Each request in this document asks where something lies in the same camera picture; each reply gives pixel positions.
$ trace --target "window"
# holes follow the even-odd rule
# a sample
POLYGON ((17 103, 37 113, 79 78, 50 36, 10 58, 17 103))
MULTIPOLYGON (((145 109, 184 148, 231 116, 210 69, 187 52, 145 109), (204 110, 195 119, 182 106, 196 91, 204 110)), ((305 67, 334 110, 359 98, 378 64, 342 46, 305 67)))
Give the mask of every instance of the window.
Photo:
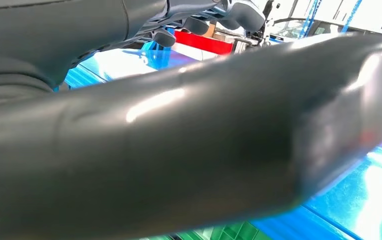
POLYGON ((272 26, 271 34, 290 39, 298 39, 304 24, 304 20, 277 22, 272 26))
MULTIPOLYGON (((327 22, 321 22, 319 26, 314 31, 313 35, 319 35, 319 34, 336 34, 341 33, 341 30, 343 29, 343 26, 335 25, 327 22)), ((359 32, 362 33, 362 31, 354 29, 349 27, 347 29, 347 32, 359 32)))

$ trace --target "shiny blue surface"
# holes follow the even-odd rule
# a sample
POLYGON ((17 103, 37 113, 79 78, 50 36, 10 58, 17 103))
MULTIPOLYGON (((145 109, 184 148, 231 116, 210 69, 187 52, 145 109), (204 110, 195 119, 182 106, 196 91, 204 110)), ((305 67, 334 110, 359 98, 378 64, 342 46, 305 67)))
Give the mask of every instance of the shiny blue surface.
POLYGON ((173 68, 196 60, 175 51, 114 49, 98 52, 71 69, 65 81, 73 88, 173 68))
POLYGON ((305 205, 366 240, 382 240, 382 144, 327 193, 305 205))
POLYGON ((251 223, 274 240, 382 240, 382 144, 326 193, 251 223))
MULTIPOLYGON (((70 70, 66 82, 80 88, 195 61, 174 51, 108 51, 70 70)), ((274 240, 382 240, 382 144, 326 193, 251 223, 274 240)))

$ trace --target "red object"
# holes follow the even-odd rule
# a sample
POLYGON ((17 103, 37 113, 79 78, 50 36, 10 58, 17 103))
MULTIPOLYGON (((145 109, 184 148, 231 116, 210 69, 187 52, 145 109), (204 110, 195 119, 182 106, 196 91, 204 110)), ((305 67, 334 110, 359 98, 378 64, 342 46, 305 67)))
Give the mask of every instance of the red object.
POLYGON ((213 38, 195 35, 192 33, 175 31, 176 42, 196 49, 201 49, 219 55, 231 54, 232 43, 226 43, 213 38))

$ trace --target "green floor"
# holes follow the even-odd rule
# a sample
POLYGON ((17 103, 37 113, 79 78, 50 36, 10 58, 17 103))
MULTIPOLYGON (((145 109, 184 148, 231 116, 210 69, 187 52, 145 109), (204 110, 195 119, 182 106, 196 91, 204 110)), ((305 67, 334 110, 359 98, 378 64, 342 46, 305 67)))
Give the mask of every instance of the green floor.
MULTIPOLYGON (((176 234, 182 240, 271 240, 249 222, 216 226, 176 234)), ((151 237, 149 240, 172 240, 169 236, 151 237)))

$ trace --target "robotic arm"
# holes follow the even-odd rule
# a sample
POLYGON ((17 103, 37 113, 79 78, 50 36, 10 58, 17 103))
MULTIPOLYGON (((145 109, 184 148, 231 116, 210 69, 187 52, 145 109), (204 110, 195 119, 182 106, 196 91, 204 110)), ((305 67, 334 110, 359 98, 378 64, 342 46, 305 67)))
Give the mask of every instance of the robotic arm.
POLYGON ((318 36, 51 93, 88 53, 156 23, 263 21, 244 1, 7 2, 1 240, 134 239, 280 213, 382 140, 382 37, 318 36))

